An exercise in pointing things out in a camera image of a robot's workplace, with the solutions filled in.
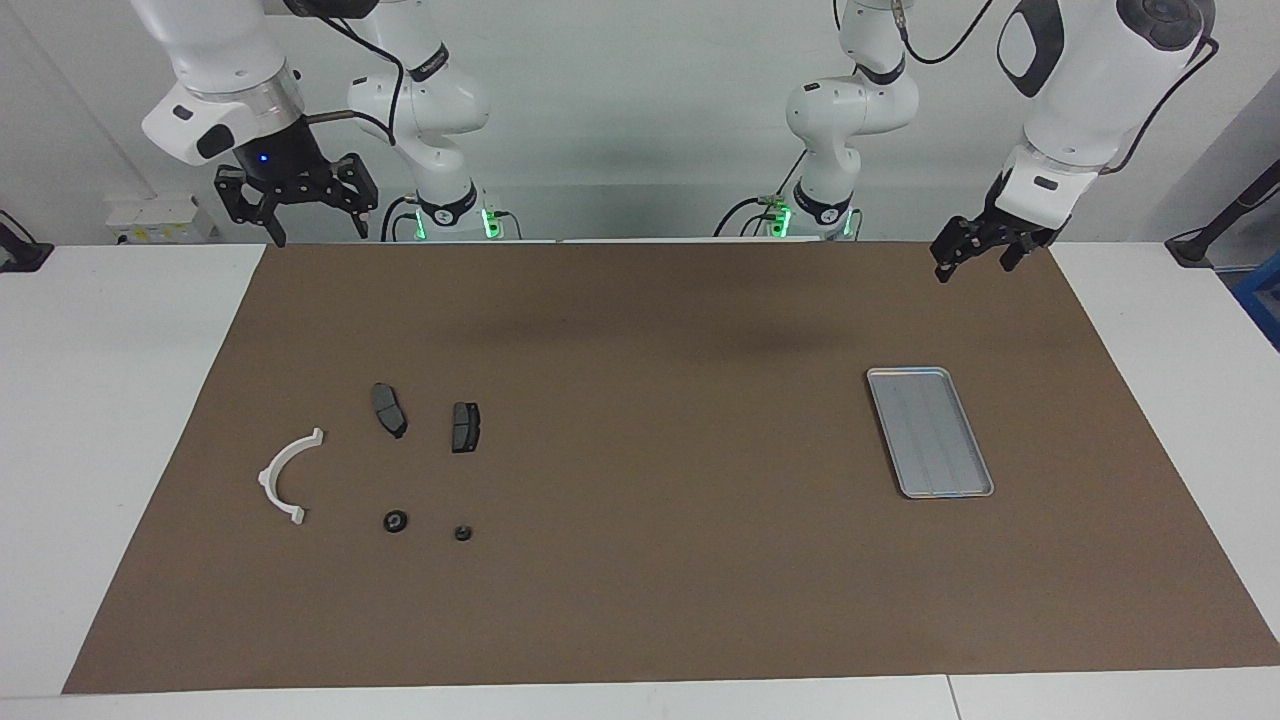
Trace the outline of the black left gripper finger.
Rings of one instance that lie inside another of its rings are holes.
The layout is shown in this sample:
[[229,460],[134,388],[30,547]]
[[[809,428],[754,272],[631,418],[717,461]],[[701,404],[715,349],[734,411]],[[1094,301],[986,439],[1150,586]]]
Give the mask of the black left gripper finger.
[[1005,272],[1014,272],[1028,255],[1050,247],[1060,232],[1055,229],[1037,229],[1016,233],[1016,237],[1009,243],[1000,258],[1001,268]]
[[998,223],[986,215],[975,219],[951,217],[931,243],[934,277],[948,283],[956,269],[996,246]]

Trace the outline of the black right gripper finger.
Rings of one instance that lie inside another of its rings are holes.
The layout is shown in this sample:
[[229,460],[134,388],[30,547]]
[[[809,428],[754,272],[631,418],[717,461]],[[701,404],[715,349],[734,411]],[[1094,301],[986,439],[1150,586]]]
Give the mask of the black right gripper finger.
[[339,159],[340,206],[361,240],[370,237],[369,217],[379,206],[379,188],[357,152]]
[[259,200],[251,201],[244,195],[247,186],[251,186],[250,176],[242,168],[227,164],[218,167],[215,190],[230,220],[236,224],[256,225],[265,229],[271,242],[278,249],[284,249],[287,233],[276,218],[276,209],[280,205],[275,193],[278,187],[269,184],[266,193]]

